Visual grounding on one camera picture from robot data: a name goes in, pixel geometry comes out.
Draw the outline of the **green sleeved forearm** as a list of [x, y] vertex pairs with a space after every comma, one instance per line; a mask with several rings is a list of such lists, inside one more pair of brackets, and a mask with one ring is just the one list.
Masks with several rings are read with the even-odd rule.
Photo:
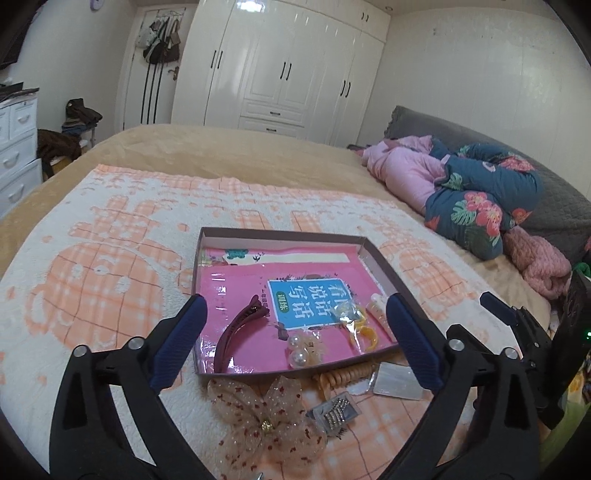
[[541, 425], [540, 466], [542, 471], [547, 470], [564, 450], [584, 417], [590, 412], [589, 359], [571, 381], [561, 399], [560, 406], [564, 410], [564, 416], [558, 425], [552, 430]]

